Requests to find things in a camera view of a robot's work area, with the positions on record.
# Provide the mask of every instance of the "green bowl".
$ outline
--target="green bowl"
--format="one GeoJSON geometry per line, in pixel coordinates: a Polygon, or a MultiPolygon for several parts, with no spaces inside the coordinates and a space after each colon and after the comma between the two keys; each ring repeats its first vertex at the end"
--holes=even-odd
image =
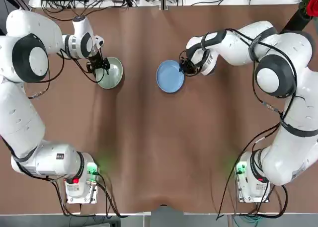
{"type": "Polygon", "coordinates": [[[123,77],[124,68],[120,60],[115,57],[107,58],[110,64],[110,69],[108,74],[102,68],[95,70],[96,80],[103,78],[98,84],[104,89],[112,89],[119,84],[121,78],[123,77]]]}

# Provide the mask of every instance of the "floor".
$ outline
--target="floor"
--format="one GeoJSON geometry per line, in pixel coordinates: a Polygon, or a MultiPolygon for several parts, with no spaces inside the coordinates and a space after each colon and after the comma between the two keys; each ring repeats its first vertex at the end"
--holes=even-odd
{"type": "MultiPolygon", "coordinates": [[[[184,215],[183,212],[173,210],[169,207],[160,207],[152,212],[151,217],[135,216],[123,219],[118,218],[111,221],[117,227],[227,227],[226,217],[215,221],[215,215],[184,215]]],[[[70,218],[60,215],[47,216],[0,216],[1,227],[81,227],[86,218],[70,218]]],[[[236,218],[239,227],[253,227],[252,224],[243,222],[236,218]]],[[[109,224],[96,225],[93,219],[88,219],[85,226],[94,225],[95,227],[115,227],[109,224]]],[[[285,214],[277,220],[261,220],[258,227],[316,227],[318,215],[311,214],[285,214]]]]}

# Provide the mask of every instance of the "blue plate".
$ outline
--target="blue plate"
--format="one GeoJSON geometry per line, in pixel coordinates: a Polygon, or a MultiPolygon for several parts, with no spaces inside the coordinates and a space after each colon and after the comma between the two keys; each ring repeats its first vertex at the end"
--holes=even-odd
{"type": "Polygon", "coordinates": [[[164,92],[178,91],[184,82],[184,74],[179,71],[180,65],[176,61],[165,61],[157,69],[157,84],[164,92]]]}

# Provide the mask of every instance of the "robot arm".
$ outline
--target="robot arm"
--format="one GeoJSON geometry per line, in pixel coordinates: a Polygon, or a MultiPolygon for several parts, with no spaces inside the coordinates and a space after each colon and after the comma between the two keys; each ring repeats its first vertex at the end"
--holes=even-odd
{"type": "Polygon", "coordinates": [[[258,60],[254,78],[261,90],[272,96],[288,97],[285,110],[289,105],[290,108],[281,119],[282,125],[272,145],[245,152],[236,165],[239,201],[261,202],[269,193],[268,181],[279,186],[291,182],[318,159],[318,101],[315,98],[318,73],[307,67],[315,45],[304,32],[277,34],[266,21],[250,24],[238,32],[251,39],[233,29],[191,38],[186,45],[187,58],[180,60],[180,69],[186,75],[199,72],[208,75],[214,72],[218,55],[233,66],[258,60]],[[258,42],[277,48],[289,60],[276,49],[258,42]]]}
{"type": "Polygon", "coordinates": [[[15,10],[8,16],[8,34],[0,36],[0,135],[11,151],[15,171],[63,176],[69,202],[94,203],[96,187],[88,183],[96,180],[93,158],[69,144],[43,140],[45,126],[23,88],[23,82],[45,77],[48,56],[67,47],[65,37],[75,42],[67,49],[71,57],[92,56],[102,62],[94,49],[103,45],[103,39],[97,36],[102,43],[96,43],[88,19],[76,17],[73,24],[75,34],[62,36],[56,23],[39,14],[15,10]]]}

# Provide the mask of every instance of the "table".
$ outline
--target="table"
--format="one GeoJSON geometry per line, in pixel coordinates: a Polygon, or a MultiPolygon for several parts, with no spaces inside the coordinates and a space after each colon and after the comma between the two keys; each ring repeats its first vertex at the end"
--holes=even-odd
{"type": "MultiPolygon", "coordinates": [[[[164,60],[178,59],[192,36],[241,28],[258,20],[269,20],[280,30],[296,9],[296,5],[173,7],[168,11],[148,7],[92,13],[94,33],[105,39],[103,54],[121,60],[123,80],[117,88],[103,90],[66,61],[62,75],[33,102],[46,125],[45,139],[67,142],[92,154],[103,175],[109,175],[122,213],[151,211],[161,204],[184,212],[216,213],[238,153],[257,133],[277,123],[278,117],[253,96],[250,65],[232,67],[219,58],[214,75],[187,77],[175,94],[158,88],[157,67],[164,60]]],[[[71,11],[59,14],[60,18],[70,16],[71,11]]],[[[64,34],[73,33],[71,22],[58,24],[64,34]]],[[[306,30],[317,41],[312,23],[306,30]]],[[[54,75],[62,61],[56,55],[49,60],[54,75]]],[[[317,64],[315,55],[311,69],[317,71],[317,64]]],[[[42,88],[28,84],[27,93],[42,88]]],[[[261,97],[283,107],[282,100],[261,97]]],[[[3,143],[0,162],[0,214],[61,213],[54,188],[14,172],[3,143]]],[[[314,164],[287,184],[288,213],[318,213],[317,172],[314,164]]],[[[276,189],[284,203],[283,192],[276,189]]],[[[234,181],[229,191],[222,213],[246,213],[253,208],[236,204],[234,181]]],[[[279,210],[275,194],[261,209],[279,210]]],[[[83,206],[83,212],[105,213],[102,192],[98,204],[83,206]]]]}

